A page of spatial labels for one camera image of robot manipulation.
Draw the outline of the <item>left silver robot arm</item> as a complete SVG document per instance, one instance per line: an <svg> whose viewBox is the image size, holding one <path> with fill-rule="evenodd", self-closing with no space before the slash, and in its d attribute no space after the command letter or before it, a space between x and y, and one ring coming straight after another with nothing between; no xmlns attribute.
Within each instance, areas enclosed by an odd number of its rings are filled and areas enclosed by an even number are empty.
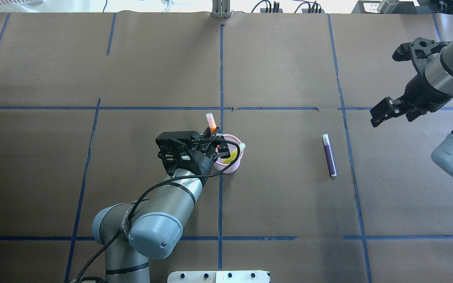
<svg viewBox="0 0 453 283"><path fill-rule="evenodd" d="M165 180L127 204L104 208L94 218L102 245L75 283L148 283L149 259L168 257L183 235L217 159L231 156L223 134L168 131L156 138Z"/></svg>

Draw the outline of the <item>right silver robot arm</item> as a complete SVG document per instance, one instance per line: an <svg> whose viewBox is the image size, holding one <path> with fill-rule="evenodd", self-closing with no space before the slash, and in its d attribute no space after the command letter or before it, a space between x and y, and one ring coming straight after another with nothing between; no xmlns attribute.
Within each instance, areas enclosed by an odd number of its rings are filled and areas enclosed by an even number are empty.
<svg viewBox="0 0 453 283"><path fill-rule="evenodd" d="M403 95L397 99L385 97L370 110L373 127L403 115L412 122L440 110L453 99L453 40L437 42L418 37L399 45L392 59L412 62L416 75L406 84ZM453 177L453 130L430 156Z"/></svg>

